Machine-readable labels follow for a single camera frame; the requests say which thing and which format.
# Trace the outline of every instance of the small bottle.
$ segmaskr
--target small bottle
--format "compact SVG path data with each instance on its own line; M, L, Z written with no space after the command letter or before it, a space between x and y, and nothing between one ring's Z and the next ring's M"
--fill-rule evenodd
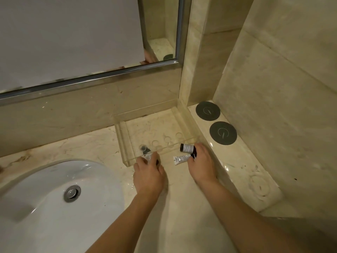
M193 145L180 144L180 151L184 153L191 153L196 157L196 147Z

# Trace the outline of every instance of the reflected coaster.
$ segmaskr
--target reflected coaster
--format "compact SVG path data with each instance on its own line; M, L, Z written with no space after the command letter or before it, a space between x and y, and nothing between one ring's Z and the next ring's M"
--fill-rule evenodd
M220 108L212 102L203 101L196 106L196 114L205 121L214 121L220 116Z
M212 139L222 145L231 145L236 141L238 134L233 125L224 121L217 121L210 127Z

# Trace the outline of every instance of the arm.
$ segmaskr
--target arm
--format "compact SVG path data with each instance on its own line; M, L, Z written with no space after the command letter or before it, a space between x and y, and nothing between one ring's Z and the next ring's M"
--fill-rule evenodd
M188 169L239 252L306 252L222 186L205 146L195 147L197 157L188 160Z
M86 253L132 253L147 218L163 190L165 171L157 168L158 154L153 153L149 164L141 157L134 167L133 184L137 195L130 206L109 226Z

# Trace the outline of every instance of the sink basin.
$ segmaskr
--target sink basin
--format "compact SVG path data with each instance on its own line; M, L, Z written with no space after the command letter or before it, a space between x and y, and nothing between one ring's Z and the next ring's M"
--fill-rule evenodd
M64 161L0 198L0 252L85 252L124 210L119 179L93 161Z

